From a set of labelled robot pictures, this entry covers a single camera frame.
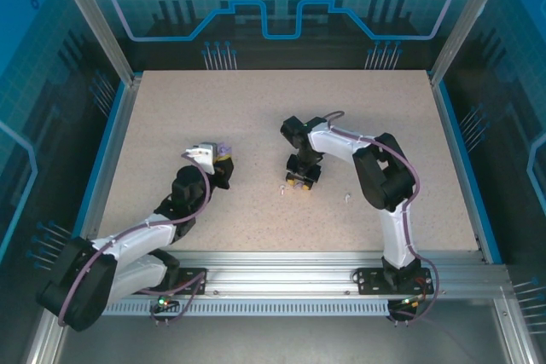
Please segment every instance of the enclosure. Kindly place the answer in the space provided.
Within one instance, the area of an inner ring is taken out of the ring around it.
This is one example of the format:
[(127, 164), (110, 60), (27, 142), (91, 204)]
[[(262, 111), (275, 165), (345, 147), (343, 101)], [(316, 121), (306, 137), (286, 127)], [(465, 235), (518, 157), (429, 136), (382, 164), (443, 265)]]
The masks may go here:
[[(0, 361), (543, 362), (546, 0), (0, 9)], [(359, 294), (385, 238), (350, 165), (325, 158), (310, 191), (285, 180), (283, 121), (334, 110), (396, 136), (419, 172), (428, 322), (395, 327), (394, 295)], [(235, 169), (168, 248), (207, 269), (187, 316), (156, 328), (157, 298), (133, 295), (89, 330), (58, 326), (36, 293), (65, 244), (144, 220), (204, 141)]]

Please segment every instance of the robotic arm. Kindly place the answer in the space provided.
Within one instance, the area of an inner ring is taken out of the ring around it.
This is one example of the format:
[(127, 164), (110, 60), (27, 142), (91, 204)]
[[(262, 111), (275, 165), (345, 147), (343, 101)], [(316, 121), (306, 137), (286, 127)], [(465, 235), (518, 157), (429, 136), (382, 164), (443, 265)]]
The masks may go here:
[(281, 133), (298, 149), (297, 155), (292, 154), (287, 162), (288, 183), (303, 183), (304, 189), (311, 189), (321, 174), (318, 163), (325, 153), (354, 164), (364, 197), (380, 211), (385, 243), (382, 258), (384, 278), (392, 290), (398, 292), (400, 286), (412, 280), (421, 269), (421, 261), (407, 246), (403, 222), (403, 206), (413, 194), (415, 180), (406, 166), (393, 155), (361, 141), (361, 138), (375, 140), (404, 156), (396, 139), (390, 134), (376, 138), (361, 137), (331, 127), (325, 118), (320, 117), (305, 124), (291, 117), (282, 124)]
[[(210, 193), (214, 188), (229, 189), (233, 173), (230, 148), (202, 143), (187, 149), (185, 155), (206, 173)], [(69, 300), (64, 321), (74, 330), (88, 328), (109, 304), (142, 289), (151, 287), (158, 292), (172, 289), (178, 281), (179, 263), (160, 248), (189, 232), (195, 225), (192, 215), (199, 213), (205, 200), (206, 182), (201, 171), (193, 165), (184, 166), (172, 183), (171, 195), (143, 222), (143, 228), (128, 231), (123, 237), (115, 234), (97, 240), (75, 238), (68, 242), (38, 293), (38, 303), (60, 315), (81, 269), (108, 243), (110, 247), (91, 264)], [(170, 223), (186, 217), (190, 219)]]

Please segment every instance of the blue frame edge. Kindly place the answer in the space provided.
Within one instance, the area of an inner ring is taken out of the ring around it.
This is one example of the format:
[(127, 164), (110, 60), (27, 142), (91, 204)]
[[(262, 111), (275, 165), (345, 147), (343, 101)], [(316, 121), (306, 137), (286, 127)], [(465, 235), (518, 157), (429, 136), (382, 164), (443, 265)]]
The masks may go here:
[(445, 87), (444, 80), (440, 81), (439, 90), (442, 95), (442, 99), (444, 100), (445, 108), (448, 113), (449, 121), (451, 123), (451, 128), (453, 129), (453, 134), (455, 135), (457, 148), (461, 153), (462, 166), (464, 167), (464, 170), (467, 174), (468, 183), (470, 184), (470, 190), (472, 192), (476, 208), (478, 209), (478, 217), (484, 230), (485, 240), (487, 241), (487, 243), (484, 245), (489, 248), (492, 259), (491, 261), (493, 263), (500, 264), (502, 263), (501, 253), (498, 250), (497, 240), (495, 239), (489, 217), (487, 216), (487, 211), (485, 210), (484, 200), (481, 197), (478, 182), (476, 181), (476, 176), (472, 169), (472, 164), (470, 163), (470, 157), (468, 156), (467, 149), (465, 148), (461, 130), (459, 129), (459, 124), (457, 123), (455, 111), (453, 110), (453, 106), (451, 105), (451, 100), (448, 95), (447, 88)]
[(123, 82), (119, 82), (118, 92), (113, 100), (112, 109), (110, 110), (110, 115), (108, 117), (108, 121), (106, 122), (106, 127), (104, 128), (104, 134), (102, 135), (101, 145), (96, 153), (95, 163), (93, 164), (93, 169), (91, 170), (89, 182), (87, 182), (87, 188), (85, 189), (84, 198), (82, 199), (82, 205), (79, 207), (78, 217), (76, 218), (76, 223), (74, 224), (74, 230), (72, 233), (73, 238), (80, 236), (82, 228), (84, 227), (85, 216), (87, 215), (87, 210), (89, 209), (91, 196), (95, 190), (96, 180), (99, 176), (99, 171), (101, 170), (106, 147), (110, 141), (110, 137), (112, 136), (113, 123), (118, 115), (119, 105), (124, 93), (125, 84)]

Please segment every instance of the metal frame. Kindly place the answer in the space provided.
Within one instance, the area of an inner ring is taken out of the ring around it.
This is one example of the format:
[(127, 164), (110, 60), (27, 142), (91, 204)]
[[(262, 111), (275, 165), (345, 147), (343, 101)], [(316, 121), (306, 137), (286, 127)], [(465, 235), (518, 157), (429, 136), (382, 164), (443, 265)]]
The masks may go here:
[(135, 74), (133, 73), (129, 61), (125, 58), (116, 37), (113, 35), (110, 26), (108, 25), (104, 15), (96, 3), (96, 0), (74, 0), (79, 7), (79, 10), (84, 15), (85, 20), (89, 24), (91, 30), (95, 34), (96, 39), (100, 43), (107, 58), (112, 63), (112, 66), (119, 78), (124, 84), (132, 85)]
[(474, 22), (481, 14), (486, 2), (487, 0), (467, 0), (467, 4), (465, 4), (459, 19), (434, 63), (431, 71), (433, 87), (437, 87), (442, 78), (444, 78), (451, 62), (455, 59), (457, 52), (470, 33)]
[[(136, 81), (132, 87), (125, 88), (125, 95), (120, 102), (118, 115), (113, 123), (112, 134), (90, 200), (88, 215), (84, 220), (83, 236), (96, 235), (96, 227), (102, 219), (115, 165), (137, 97), (138, 85), (139, 82)], [(436, 94), (436, 98), (441, 99), (441, 95)], [(460, 165), (460, 159), (457, 159), (454, 154), (458, 147), (452, 145), (454, 140), (449, 134), (451, 128), (449, 121), (446, 122), (446, 112), (441, 109), (439, 111), (448, 142), (451, 141), (450, 147), (454, 161)], [(315, 310), (323, 305), (331, 306), (332, 309), (339, 311), (352, 309), (352, 311), (328, 313), (329, 315), (369, 315), (363, 312), (363, 309), (359, 310), (358, 306), (383, 305), (388, 298), (401, 297), (401, 295), (359, 296), (357, 285), (351, 281), (352, 273), (356, 268), (380, 266), (380, 251), (175, 251), (173, 254), (182, 261), (184, 266), (206, 267), (209, 270), (206, 294), (197, 298), (192, 315), (226, 315), (224, 310), (229, 309), (233, 309), (229, 315), (250, 315), (251, 309), (256, 311), (255, 314), (252, 312), (252, 315), (258, 315), (260, 306), (271, 309), (267, 313), (269, 316), (303, 315), (298, 309), (288, 313), (287, 310), (281, 309), (273, 311), (274, 307), (271, 307), (281, 305), (302, 305), (304, 306), (302, 309)], [(481, 251), (424, 251), (423, 256), (431, 258), (438, 265), (441, 278), (440, 303), (442, 300), (450, 299), (493, 300), (502, 334), (499, 337), (504, 337), (507, 354), (512, 362), (528, 364), (541, 362), (533, 348), (531, 336), (526, 330), (505, 266), (484, 263), (484, 254)], [(152, 300), (146, 297), (127, 298), (121, 301), (118, 307), (108, 310), (105, 315), (142, 315), (142, 306), (148, 306)], [(318, 311), (311, 313), (323, 315)], [(65, 335), (65, 330), (57, 326), (56, 318), (49, 312), (44, 312), (26, 363), (55, 362)]]
[[(101, 46), (112, 62), (116, 72), (126, 84), (125, 95), (120, 102), (119, 113), (113, 125), (96, 186), (83, 223), (82, 235), (93, 237), (102, 219), (107, 195), (113, 180), (115, 165), (125, 138), (138, 90), (138, 81), (133, 83), (134, 74), (123, 56), (112, 31), (107, 26), (95, 0), (75, 0)], [(473, 228), (483, 246), (480, 251), (423, 252), (438, 264), (441, 277), (440, 300), (445, 299), (489, 299), (497, 311), (499, 327), (512, 362), (540, 362), (533, 349), (531, 337), (510, 285), (508, 272), (503, 265), (488, 265), (483, 257), (491, 261), (478, 210), (473, 202), (468, 179), (465, 177), (462, 158), (456, 145), (453, 129), (447, 117), (446, 107), (439, 94), (439, 81), (444, 76), (456, 52), (468, 35), (472, 24), (486, 0), (468, 0), (454, 31), (442, 49), (432, 72), (433, 93), (439, 107), (439, 114), (450, 145), (457, 175), (467, 201)], [(199, 297), (200, 303), (226, 305), (237, 301), (241, 305), (263, 305), (268, 301), (290, 303), (325, 301), (336, 305), (357, 305), (379, 303), (389, 297), (363, 297), (357, 293), (357, 286), (351, 281), (352, 273), (359, 267), (380, 266), (380, 252), (175, 252), (185, 266), (199, 266), (209, 269), (206, 294)], [(149, 298), (129, 298), (122, 303), (138, 304)], [(115, 315), (124, 315), (118, 309)], [(55, 362), (61, 347), (64, 329), (56, 325), (56, 318), (44, 311), (38, 330), (27, 358), (27, 364)]]

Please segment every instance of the beige speckled surface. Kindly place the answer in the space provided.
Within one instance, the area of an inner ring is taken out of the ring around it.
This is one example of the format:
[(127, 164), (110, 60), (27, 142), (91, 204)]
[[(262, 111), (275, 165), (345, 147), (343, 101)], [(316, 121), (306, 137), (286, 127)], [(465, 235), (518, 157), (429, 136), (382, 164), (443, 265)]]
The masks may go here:
[[(216, 190), (189, 234), (173, 248), (202, 251), (382, 249), (377, 211), (364, 199), (353, 165), (334, 157), (309, 192), (287, 189), (294, 150), (282, 121), (336, 109), (336, 124), (394, 134), (420, 173), (412, 205), (420, 249), (474, 250), (449, 149), (425, 72), (145, 72), (120, 154), (100, 235), (140, 222), (170, 193), (180, 153), (203, 141), (233, 147), (231, 190)], [(351, 194), (348, 204), (345, 196)]]

